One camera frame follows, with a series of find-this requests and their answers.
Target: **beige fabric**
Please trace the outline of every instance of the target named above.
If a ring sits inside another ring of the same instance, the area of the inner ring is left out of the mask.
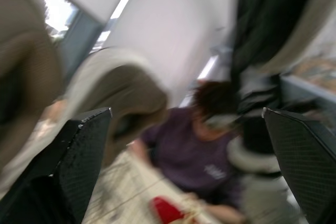
[[[328,17],[335,12],[336,0],[309,0],[294,32],[283,48],[260,69],[265,73],[280,73],[303,56]]]
[[[61,89],[60,63],[38,2],[0,0],[0,84],[16,70],[23,90],[19,114],[10,124],[0,125],[0,172],[24,146],[44,107]]]
[[[108,166],[125,145],[141,130],[165,117],[167,97],[152,76],[144,58],[129,49],[111,48],[89,57],[72,79],[65,99],[67,105],[58,123],[42,139],[25,148],[0,174],[0,198],[23,172],[29,162],[57,135],[74,115],[110,106],[112,120],[107,139],[104,164]],[[140,114],[138,123],[126,134],[115,138],[120,120],[128,114]]]

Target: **window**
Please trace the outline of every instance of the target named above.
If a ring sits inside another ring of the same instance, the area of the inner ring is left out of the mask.
[[[336,16],[331,16],[291,74],[336,94]]]
[[[67,0],[45,0],[46,24],[54,43],[59,43],[68,31],[78,8]]]

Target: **dark hair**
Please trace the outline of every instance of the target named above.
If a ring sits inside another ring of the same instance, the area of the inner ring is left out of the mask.
[[[231,82],[209,81],[196,89],[194,106],[205,116],[236,113],[235,92]]]

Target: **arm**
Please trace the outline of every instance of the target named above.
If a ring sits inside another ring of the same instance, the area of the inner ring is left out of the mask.
[[[147,164],[148,166],[153,166],[148,155],[148,147],[141,139],[136,139],[130,145],[130,150],[137,158],[139,158],[145,164]]]
[[[206,205],[205,210],[226,224],[243,224],[245,217],[235,208],[225,205]]]

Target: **red object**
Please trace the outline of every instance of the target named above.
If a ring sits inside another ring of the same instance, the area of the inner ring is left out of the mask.
[[[150,206],[160,218],[162,224],[170,224],[175,220],[183,219],[185,216],[182,211],[162,196],[153,198],[150,201]],[[198,221],[194,219],[193,224],[198,224]]]

